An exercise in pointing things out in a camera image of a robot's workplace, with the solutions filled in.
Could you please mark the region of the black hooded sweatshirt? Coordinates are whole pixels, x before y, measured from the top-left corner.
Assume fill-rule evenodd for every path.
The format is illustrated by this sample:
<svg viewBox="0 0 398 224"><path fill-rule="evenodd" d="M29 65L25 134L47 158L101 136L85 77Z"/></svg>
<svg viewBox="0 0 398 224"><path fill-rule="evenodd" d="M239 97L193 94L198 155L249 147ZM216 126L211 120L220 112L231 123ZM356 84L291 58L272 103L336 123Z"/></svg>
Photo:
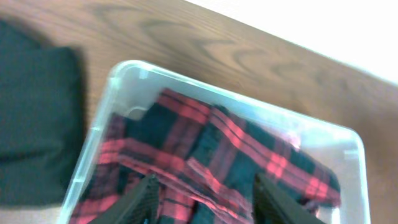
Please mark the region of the black hooded sweatshirt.
<svg viewBox="0 0 398 224"><path fill-rule="evenodd" d="M84 141L82 103L72 49L1 24L1 205L62 202Z"/></svg>

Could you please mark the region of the red black plaid shirt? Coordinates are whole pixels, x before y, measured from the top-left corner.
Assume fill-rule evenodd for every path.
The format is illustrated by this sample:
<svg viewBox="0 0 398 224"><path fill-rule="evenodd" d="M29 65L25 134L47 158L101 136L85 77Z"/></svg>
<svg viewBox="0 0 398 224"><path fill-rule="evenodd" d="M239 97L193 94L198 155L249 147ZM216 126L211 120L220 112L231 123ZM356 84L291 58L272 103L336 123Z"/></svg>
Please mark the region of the red black plaid shirt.
<svg viewBox="0 0 398 224"><path fill-rule="evenodd" d="M70 222L93 221L154 174L159 223L252 223L258 173L311 214L341 203L336 175L288 141L223 106L164 89L141 119L111 115Z"/></svg>

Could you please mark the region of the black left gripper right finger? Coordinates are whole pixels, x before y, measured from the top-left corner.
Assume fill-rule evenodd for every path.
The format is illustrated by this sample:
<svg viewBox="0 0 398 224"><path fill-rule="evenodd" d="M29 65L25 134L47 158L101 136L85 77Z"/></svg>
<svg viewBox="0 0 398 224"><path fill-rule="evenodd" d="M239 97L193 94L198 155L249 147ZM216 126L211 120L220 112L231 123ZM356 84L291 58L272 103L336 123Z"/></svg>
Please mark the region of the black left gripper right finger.
<svg viewBox="0 0 398 224"><path fill-rule="evenodd" d="M325 224L302 208L264 174L256 174L253 196L255 224Z"/></svg>

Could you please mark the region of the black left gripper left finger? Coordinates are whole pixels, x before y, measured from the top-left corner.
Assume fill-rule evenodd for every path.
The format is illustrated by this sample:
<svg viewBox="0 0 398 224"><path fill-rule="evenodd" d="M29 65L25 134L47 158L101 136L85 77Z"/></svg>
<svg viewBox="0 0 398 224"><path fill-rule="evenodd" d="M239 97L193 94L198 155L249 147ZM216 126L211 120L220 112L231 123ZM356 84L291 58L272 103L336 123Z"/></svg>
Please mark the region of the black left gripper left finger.
<svg viewBox="0 0 398 224"><path fill-rule="evenodd" d="M155 224L159 190L157 177L147 176L90 224Z"/></svg>

